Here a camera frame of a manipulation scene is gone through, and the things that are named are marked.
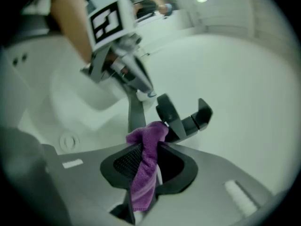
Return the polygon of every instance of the blue cap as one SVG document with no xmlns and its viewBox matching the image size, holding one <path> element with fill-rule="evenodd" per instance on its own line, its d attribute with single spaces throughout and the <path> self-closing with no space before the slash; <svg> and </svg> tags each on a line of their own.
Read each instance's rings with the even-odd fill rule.
<svg viewBox="0 0 301 226">
<path fill-rule="evenodd" d="M 171 16 L 173 13 L 173 6 L 170 3 L 166 3 L 165 6 L 167 7 L 167 13 L 165 16 Z"/>
</svg>

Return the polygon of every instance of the purple towel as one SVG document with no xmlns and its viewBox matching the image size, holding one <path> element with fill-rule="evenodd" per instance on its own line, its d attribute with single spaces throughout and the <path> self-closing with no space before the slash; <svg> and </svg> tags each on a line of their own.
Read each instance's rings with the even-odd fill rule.
<svg viewBox="0 0 301 226">
<path fill-rule="evenodd" d="M 131 184 L 133 211 L 146 211 L 155 192 L 157 180 L 157 144 L 164 141 L 168 127 L 155 121 L 127 135 L 127 143 L 142 143 L 142 161 Z"/>
</svg>

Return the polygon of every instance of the round drain hole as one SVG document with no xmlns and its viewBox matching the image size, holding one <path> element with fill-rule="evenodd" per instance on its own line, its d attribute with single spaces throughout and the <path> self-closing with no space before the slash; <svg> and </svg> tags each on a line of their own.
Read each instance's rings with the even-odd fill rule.
<svg viewBox="0 0 301 226">
<path fill-rule="evenodd" d="M 75 152 L 79 147 L 79 138 L 73 132 L 65 132 L 60 137 L 60 146 L 64 152 Z"/>
</svg>

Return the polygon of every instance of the black hole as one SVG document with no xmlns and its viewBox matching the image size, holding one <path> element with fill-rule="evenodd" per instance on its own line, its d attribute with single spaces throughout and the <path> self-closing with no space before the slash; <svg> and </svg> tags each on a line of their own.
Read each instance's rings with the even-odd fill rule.
<svg viewBox="0 0 301 226">
<path fill-rule="evenodd" d="M 14 66 L 17 66 L 17 64 L 18 64 L 18 58 L 14 58 L 14 60 L 13 60 L 13 65 L 14 65 Z"/>
<path fill-rule="evenodd" d="M 25 62 L 26 59 L 27 59 L 27 54 L 23 54 L 22 61 Z"/>
</svg>

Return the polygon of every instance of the black mesh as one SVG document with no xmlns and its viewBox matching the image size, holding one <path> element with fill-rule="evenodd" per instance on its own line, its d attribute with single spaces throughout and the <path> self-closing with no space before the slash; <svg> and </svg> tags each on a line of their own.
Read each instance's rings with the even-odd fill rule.
<svg viewBox="0 0 301 226">
<path fill-rule="evenodd" d="M 133 146 L 130 152 L 116 159 L 113 163 L 115 170 L 132 181 L 142 160 L 142 149 L 142 145 Z"/>
</svg>

